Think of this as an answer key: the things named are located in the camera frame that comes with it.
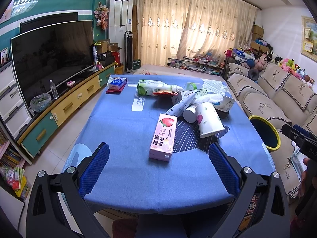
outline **strawberry image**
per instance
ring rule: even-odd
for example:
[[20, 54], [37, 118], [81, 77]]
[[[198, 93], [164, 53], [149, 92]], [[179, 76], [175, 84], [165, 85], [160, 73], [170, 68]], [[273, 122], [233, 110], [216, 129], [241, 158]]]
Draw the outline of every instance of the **strawberry image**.
[[163, 127], [171, 127], [174, 123], [174, 120], [171, 118], [163, 118], [160, 123], [163, 125]]
[[202, 115], [201, 115], [201, 114], [198, 114], [198, 115], [197, 115], [197, 122], [198, 122], [198, 124], [200, 124], [201, 121], [202, 121]]

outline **sofa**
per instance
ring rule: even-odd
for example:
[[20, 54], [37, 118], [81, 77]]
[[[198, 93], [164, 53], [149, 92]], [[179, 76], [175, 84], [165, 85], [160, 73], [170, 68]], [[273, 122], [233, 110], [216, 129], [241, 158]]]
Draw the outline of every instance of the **sofa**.
[[227, 65], [227, 83], [246, 115], [267, 119], [281, 137], [281, 147], [271, 152], [275, 168], [289, 199], [297, 195], [299, 178], [289, 164], [294, 152], [292, 142], [281, 133], [284, 124], [297, 124], [317, 135], [317, 95], [301, 80], [274, 63], [266, 63], [257, 83], [249, 79], [248, 69], [235, 63]]

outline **white stripe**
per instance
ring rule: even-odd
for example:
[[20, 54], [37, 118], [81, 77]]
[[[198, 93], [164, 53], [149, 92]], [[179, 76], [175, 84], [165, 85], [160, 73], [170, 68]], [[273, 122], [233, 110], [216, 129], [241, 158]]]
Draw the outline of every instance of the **white stripe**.
[[21, 19], [21, 20], [17, 20], [13, 23], [8, 24], [7, 26], [4, 26], [3, 28], [0, 28], [0, 36], [2, 36], [3, 34], [9, 32], [15, 28], [19, 28], [21, 22], [25, 22], [27, 20], [32, 20], [32, 19], [42, 17], [42, 16], [58, 14], [58, 13], [67, 13], [67, 12], [78, 12], [78, 15], [91, 15], [93, 13], [91, 10], [69, 10], [69, 11], [45, 12], [45, 13], [29, 16], [29, 17], [26, 17], [26, 18]]

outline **blue tablecloth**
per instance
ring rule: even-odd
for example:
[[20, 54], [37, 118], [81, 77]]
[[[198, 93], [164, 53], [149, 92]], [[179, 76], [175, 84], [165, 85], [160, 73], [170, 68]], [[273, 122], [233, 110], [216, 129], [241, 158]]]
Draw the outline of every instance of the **blue tablecloth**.
[[[158, 80], [185, 86], [203, 84], [202, 79], [159, 76], [118, 75], [128, 83], [140, 79]], [[110, 147], [110, 158], [92, 192], [85, 200], [93, 212], [114, 208], [134, 213], [182, 214], [229, 202], [209, 157], [196, 148], [173, 153], [170, 162], [149, 159], [150, 143], [160, 113], [171, 106], [169, 99], [145, 96], [144, 109], [131, 111], [136, 87], [126, 85], [121, 94], [105, 94], [93, 109], [64, 166], [76, 166], [91, 155], [101, 142]], [[218, 142], [227, 155], [256, 173], [270, 175], [274, 164], [262, 140], [245, 113], [235, 103], [222, 119], [229, 132]]]

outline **pink soap box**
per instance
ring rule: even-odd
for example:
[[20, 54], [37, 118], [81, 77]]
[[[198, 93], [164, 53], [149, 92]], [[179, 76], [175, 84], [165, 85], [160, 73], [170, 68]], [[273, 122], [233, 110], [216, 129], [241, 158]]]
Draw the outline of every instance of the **pink soap box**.
[[150, 146], [150, 158], [169, 161], [172, 157], [177, 117], [160, 114]]

